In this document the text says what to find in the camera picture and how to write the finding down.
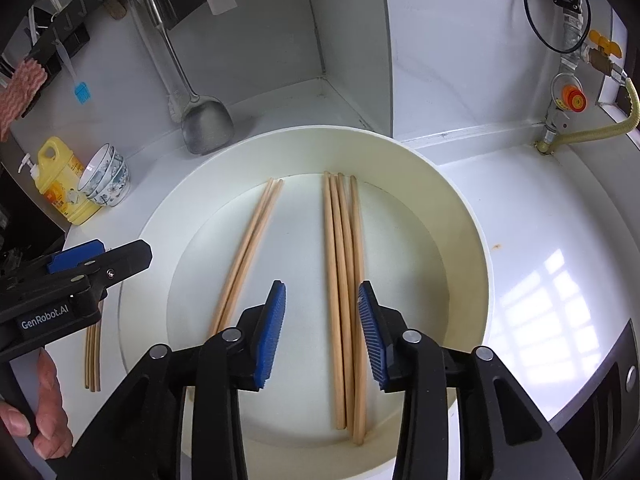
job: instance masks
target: bundle of chopsticks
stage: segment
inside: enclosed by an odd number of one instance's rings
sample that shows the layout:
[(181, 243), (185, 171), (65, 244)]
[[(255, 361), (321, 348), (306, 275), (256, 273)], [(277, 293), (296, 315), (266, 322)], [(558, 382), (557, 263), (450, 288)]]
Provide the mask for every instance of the bundle of chopsticks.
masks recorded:
[[(102, 313), (102, 301), (98, 303)], [(102, 321), (87, 327), (84, 334), (84, 387), (90, 392), (100, 391), (100, 337)]]
[(254, 214), (249, 220), (249, 225), (244, 232), (244, 237), (238, 247), (238, 252), (231, 265), (229, 274), (226, 277), (225, 285), (220, 292), (218, 305), (209, 326), (208, 337), (216, 335), (229, 326), (231, 317), (236, 309), (236, 303), (242, 290), (242, 284), (246, 278), (251, 262), (254, 259), (255, 250), (260, 243), (260, 238), (273, 211), (276, 199), (284, 185), (284, 180), (274, 182), (272, 178), (267, 181), (264, 187), (260, 202), (254, 210)]
[(335, 427), (347, 428), (358, 446), (364, 442), (367, 355), (358, 315), (358, 288), (364, 280), (364, 252), (358, 182), (350, 178), (348, 205), (344, 175), (322, 178), (324, 242), (334, 361)]

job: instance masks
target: yellow valve handle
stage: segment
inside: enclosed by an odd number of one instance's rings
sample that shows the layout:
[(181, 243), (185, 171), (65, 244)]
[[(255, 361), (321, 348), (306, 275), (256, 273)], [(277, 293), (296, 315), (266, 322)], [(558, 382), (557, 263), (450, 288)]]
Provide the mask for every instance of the yellow valve handle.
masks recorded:
[(607, 56), (613, 54), (618, 59), (622, 58), (622, 50), (620, 50), (619, 44), (615, 41), (609, 41), (594, 28), (589, 31), (589, 39)]

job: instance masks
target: white countertop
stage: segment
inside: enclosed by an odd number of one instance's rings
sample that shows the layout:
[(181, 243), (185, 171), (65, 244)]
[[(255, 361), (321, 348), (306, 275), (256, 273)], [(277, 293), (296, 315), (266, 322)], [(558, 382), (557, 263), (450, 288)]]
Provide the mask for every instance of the white countertop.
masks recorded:
[[(435, 153), (429, 146), (419, 151)], [(164, 197), (205, 160), (190, 155), (178, 133), (135, 154), (128, 160), (127, 198), (73, 227), (65, 247), (99, 238), (112, 248), (137, 239)], [(470, 203), (492, 248), (496, 301), (488, 345), (551, 419), (598, 367), (628, 319), (638, 325), (638, 248), (569, 149), (541, 156), (530, 146), (516, 146), (440, 169)], [(76, 439), (126, 374), (118, 341), (119, 291), (119, 285), (112, 287), (104, 304), (102, 369), (111, 373), (100, 393), (79, 391), (84, 332), (47, 347)], [(450, 478), (457, 478), (457, 428), (452, 409)], [(387, 477), (389, 471), (380, 478)]]

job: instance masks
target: human hand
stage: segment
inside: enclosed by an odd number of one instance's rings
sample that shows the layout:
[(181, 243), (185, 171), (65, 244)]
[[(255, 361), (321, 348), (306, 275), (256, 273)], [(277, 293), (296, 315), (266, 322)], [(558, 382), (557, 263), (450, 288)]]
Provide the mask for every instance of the human hand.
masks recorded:
[[(36, 452), (45, 460), (68, 456), (73, 435), (68, 428), (68, 418), (62, 408), (62, 394), (57, 378), (56, 365), (45, 349), (38, 357), (38, 411), (36, 424), (40, 433), (33, 441)], [(27, 418), (14, 407), (0, 402), (0, 418), (13, 436), (29, 436), (31, 428)]]

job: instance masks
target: black cable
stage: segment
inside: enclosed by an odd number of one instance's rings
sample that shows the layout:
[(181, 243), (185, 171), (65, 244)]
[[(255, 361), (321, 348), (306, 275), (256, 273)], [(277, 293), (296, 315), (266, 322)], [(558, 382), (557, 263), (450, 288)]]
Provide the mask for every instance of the black cable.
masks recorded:
[(544, 43), (547, 48), (553, 50), (554, 52), (557, 52), (558, 54), (571, 54), (572, 52), (575, 52), (582, 46), (584, 41), (587, 39), (587, 36), (589, 35), (589, 29), (591, 28), (591, 5), (589, 3), (589, 0), (584, 0), (584, 2), (587, 5), (587, 25), (584, 28), (584, 32), (582, 33), (580, 39), (575, 43), (575, 45), (565, 50), (561, 50), (559, 48), (555, 48), (549, 45), (546, 42), (545, 38), (543, 38), (540, 35), (540, 33), (536, 28), (536, 25), (534, 25), (533, 20), (531, 19), (531, 13), (529, 12), (529, 0), (524, 0), (524, 12), (527, 15), (527, 19), (529, 20), (529, 25), (531, 25), (533, 32), (536, 33), (536, 36), (538, 37), (538, 39), (542, 41), (542, 43)]

